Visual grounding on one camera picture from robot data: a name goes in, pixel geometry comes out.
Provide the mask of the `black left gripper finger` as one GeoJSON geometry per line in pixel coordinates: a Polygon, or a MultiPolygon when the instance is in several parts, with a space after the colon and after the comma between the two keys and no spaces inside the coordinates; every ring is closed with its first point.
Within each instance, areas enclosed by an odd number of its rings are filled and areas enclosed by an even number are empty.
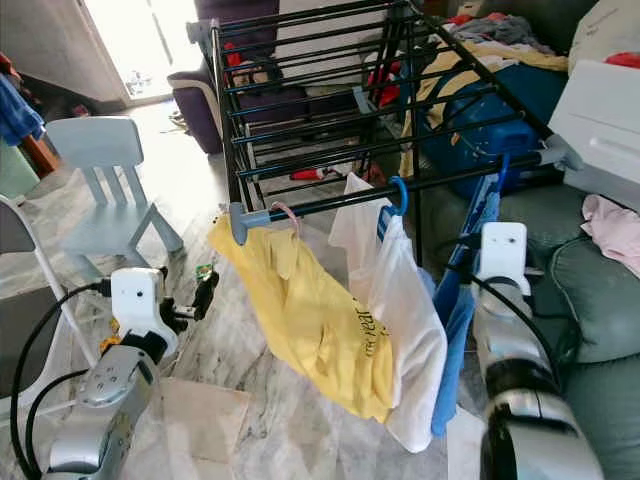
{"type": "Polygon", "coordinates": [[[214,291],[220,282],[220,275],[214,268],[198,268],[196,273],[197,285],[195,297],[189,306],[197,308],[197,319],[205,319],[207,311],[210,310],[214,291]]]}

